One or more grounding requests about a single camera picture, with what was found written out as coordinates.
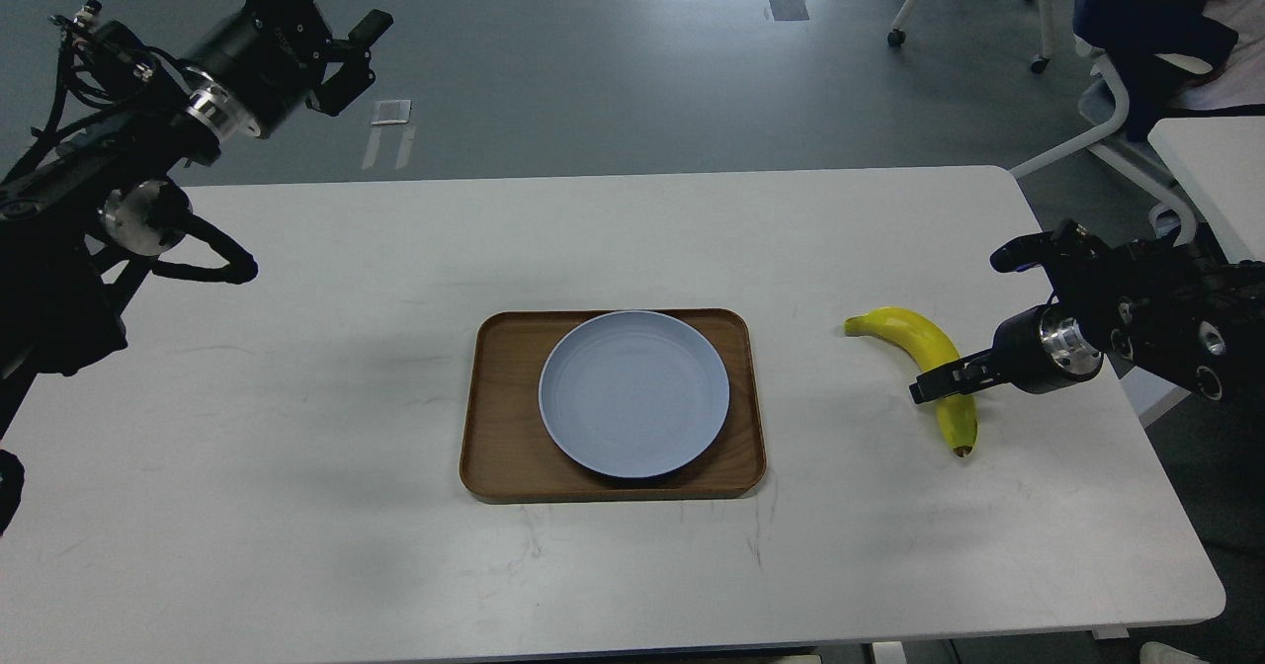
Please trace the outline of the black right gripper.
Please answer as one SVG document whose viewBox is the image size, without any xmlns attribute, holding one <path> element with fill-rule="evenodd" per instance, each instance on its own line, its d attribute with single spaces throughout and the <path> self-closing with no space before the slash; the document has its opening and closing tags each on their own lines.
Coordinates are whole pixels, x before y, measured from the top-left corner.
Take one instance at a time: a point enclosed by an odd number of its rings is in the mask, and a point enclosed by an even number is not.
<svg viewBox="0 0 1265 664">
<path fill-rule="evenodd" d="M 975 395 L 1009 383 L 1030 395 L 1045 395 L 1093 379 L 1104 355 L 1082 335 L 1079 323 L 1061 304 L 1041 304 L 997 328 L 992 350 L 926 369 L 910 384 L 915 403 L 950 395 Z"/>
</svg>

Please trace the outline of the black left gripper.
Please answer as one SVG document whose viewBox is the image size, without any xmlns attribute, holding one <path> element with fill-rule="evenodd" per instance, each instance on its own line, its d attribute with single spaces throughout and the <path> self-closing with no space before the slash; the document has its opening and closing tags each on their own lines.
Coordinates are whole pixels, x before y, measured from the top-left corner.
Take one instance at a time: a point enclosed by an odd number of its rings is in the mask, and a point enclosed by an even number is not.
<svg viewBox="0 0 1265 664">
<path fill-rule="evenodd" d="M 392 25 L 393 16 L 374 8 L 347 38 L 331 40 L 312 0 L 245 0 L 185 62 L 245 110 L 253 137 L 268 138 L 306 97 L 330 118 L 361 97 L 376 80 L 371 48 Z M 326 65 L 336 65 L 329 78 Z"/>
</svg>

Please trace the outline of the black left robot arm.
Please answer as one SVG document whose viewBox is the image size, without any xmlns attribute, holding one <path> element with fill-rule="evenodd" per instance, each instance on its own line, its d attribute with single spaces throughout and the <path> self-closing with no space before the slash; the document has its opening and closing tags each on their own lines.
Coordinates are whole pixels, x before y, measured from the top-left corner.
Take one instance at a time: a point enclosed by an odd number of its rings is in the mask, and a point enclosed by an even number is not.
<svg viewBox="0 0 1265 664">
<path fill-rule="evenodd" d="M 59 30 L 43 126 L 3 177 L 3 426 L 38 374 L 72 376 L 126 348 L 145 278 L 244 285 L 249 250 L 171 180 L 235 134 L 271 137 L 299 106 L 340 115 L 374 83 L 379 8 L 339 39 L 312 0 L 244 0 L 178 57 L 102 22 L 89 0 Z"/>
</svg>

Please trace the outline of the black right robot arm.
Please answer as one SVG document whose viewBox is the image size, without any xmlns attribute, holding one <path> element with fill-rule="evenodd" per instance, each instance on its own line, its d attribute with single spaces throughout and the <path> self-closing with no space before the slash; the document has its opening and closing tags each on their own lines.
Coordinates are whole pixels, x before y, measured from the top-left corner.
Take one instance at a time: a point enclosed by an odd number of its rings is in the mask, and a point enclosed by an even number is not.
<svg viewBox="0 0 1265 664">
<path fill-rule="evenodd" d="M 1044 269 L 1052 295 L 1001 323 L 990 348 L 936 359 L 911 384 L 916 403 L 997 384 L 1044 395 L 1092 379 L 1108 355 L 1214 402 L 1262 384 L 1261 262 L 1171 235 L 1111 248 L 1066 221 L 1006 242 L 990 266 Z"/>
</svg>

